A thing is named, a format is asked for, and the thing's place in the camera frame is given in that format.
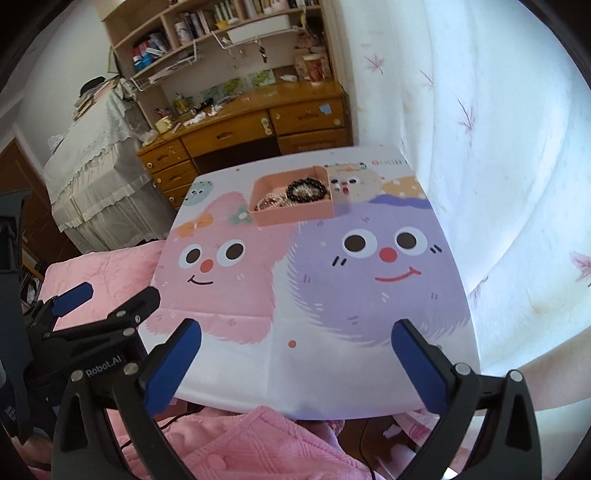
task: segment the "black beaded bracelet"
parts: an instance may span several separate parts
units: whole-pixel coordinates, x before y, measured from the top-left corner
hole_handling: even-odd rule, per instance
[[[300,196],[294,193],[294,190],[297,187],[301,187],[302,185],[308,185],[313,189],[318,190],[317,193],[310,195],[310,196]],[[317,202],[318,200],[322,200],[326,196],[327,190],[326,187],[322,184],[320,180],[316,179],[300,179],[296,180],[287,187],[286,195],[292,202],[296,203],[309,203],[309,202]]]

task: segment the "white box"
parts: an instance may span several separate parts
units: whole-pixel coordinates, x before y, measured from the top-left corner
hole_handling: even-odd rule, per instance
[[[240,43],[245,40],[264,37],[275,32],[290,30],[289,15],[278,15],[277,17],[264,18],[241,27],[236,27],[228,32],[232,43]]]

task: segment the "cartoon tablecloth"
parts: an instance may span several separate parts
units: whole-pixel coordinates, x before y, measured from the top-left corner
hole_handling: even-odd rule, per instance
[[[254,181],[314,165],[329,169],[335,218],[256,226]],[[198,404],[309,420],[420,408],[390,344],[400,318],[479,371],[449,246],[395,149],[316,151],[198,177],[152,284],[162,300],[140,328],[148,349],[186,317],[204,331],[177,391]]]

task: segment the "pink pillow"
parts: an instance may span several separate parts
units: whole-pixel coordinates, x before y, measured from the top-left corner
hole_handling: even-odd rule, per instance
[[[58,320],[56,330],[104,319],[119,305],[148,287],[164,241],[114,252],[82,255],[47,269],[40,300],[61,295],[82,282],[94,289],[91,300]]]

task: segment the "floral curtain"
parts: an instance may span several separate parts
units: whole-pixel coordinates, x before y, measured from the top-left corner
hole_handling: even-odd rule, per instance
[[[394,145],[414,168],[482,372],[521,368],[555,478],[591,424],[589,87],[518,0],[323,4],[356,144]]]

